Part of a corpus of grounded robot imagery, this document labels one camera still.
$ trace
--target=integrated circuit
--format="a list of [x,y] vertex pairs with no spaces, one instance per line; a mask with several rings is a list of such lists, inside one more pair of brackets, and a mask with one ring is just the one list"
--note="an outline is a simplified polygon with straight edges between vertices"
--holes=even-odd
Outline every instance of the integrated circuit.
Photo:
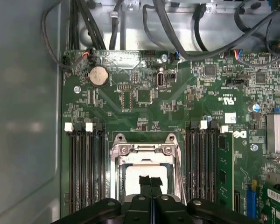
[[216,66],[206,65],[205,66],[205,76],[216,76]]
[[255,73],[255,82],[257,84],[266,84],[266,73],[265,72],[256,72]]

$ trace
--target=microchip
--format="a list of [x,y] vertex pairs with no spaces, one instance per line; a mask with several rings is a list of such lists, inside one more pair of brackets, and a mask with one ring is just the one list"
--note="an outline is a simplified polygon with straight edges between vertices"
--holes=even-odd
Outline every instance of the microchip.
[[255,74],[255,82],[257,84],[266,84],[266,73],[265,72],[257,72]]
[[188,101],[193,101],[194,100],[194,94],[188,94],[187,95],[187,100]]
[[224,208],[226,208],[226,201],[220,199],[220,205],[222,205]]
[[193,103],[187,103],[187,108],[192,110],[194,108],[194,104]]
[[141,130],[146,131],[147,130],[147,124],[142,124],[141,125]]
[[225,137],[223,137],[223,136],[219,136],[219,147],[221,149],[226,148],[226,141],[225,141]]
[[226,173],[224,171],[220,170],[219,178],[222,183],[226,183]]
[[206,65],[205,66],[205,76],[216,76],[216,66]]

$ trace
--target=blue connector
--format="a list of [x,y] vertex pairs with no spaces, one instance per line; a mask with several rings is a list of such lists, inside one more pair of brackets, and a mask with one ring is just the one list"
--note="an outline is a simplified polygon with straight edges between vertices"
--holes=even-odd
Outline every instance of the blue connector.
[[256,220],[256,193],[252,189],[247,190],[247,216]]
[[274,109],[275,113],[280,113],[280,107]]

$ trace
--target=mounting screw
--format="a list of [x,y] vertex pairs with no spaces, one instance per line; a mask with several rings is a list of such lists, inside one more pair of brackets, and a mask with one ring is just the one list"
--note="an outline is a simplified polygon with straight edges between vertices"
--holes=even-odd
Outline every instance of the mounting screw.
[[164,201],[167,201],[167,200],[169,200],[169,197],[166,196],[166,195],[163,195],[163,196],[161,197],[161,199],[164,200]]
[[198,205],[198,206],[199,206],[199,205],[202,205],[201,201],[196,201],[196,200],[193,201],[193,204],[194,204],[194,205]]
[[171,148],[170,148],[170,147],[166,147],[166,148],[165,148],[165,152],[166,152],[166,153],[171,153]]
[[161,61],[162,62],[167,62],[167,60],[168,60],[168,56],[167,55],[161,55]]
[[127,5],[127,9],[128,9],[129,11],[133,11],[134,5],[133,5],[132,3],[128,4],[128,5]]
[[206,13],[210,13],[210,12],[211,12],[211,7],[210,7],[210,6],[207,6],[205,12],[206,12]]
[[252,144],[250,149],[251,149],[252,152],[256,152],[258,150],[258,145]]
[[127,153],[127,149],[125,147],[122,147],[120,149],[120,151],[121,151],[122,154],[126,154]]
[[81,87],[80,86],[75,86],[74,87],[74,93],[76,93],[76,94],[78,94],[78,93],[80,93],[81,92]]

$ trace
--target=wire bundle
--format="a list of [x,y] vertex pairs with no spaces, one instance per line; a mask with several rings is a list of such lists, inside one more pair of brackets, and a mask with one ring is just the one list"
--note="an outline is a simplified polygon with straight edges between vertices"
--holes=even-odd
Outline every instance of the wire bundle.
[[240,59],[241,54],[242,54],[242,51],[243,51],[243,50],[234,50],[234,56],[235,56],[235,59],[236,59],[236,60],[239,60],[239,59]]

